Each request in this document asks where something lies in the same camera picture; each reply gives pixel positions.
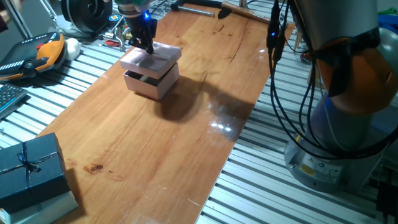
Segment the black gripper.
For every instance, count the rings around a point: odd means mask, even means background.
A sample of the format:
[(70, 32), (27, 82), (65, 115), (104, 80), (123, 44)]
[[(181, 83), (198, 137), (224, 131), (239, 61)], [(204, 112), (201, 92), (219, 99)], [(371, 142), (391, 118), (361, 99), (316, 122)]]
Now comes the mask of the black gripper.
[(125, 20), (133, 35), (128, 44), (145, 49), (148, 54), (152, 55), (154, 53), (153, 38), (156, 35), (157, 19), (152, 18), (148, 12), (142, 12), (133, 16), (125, 16)]

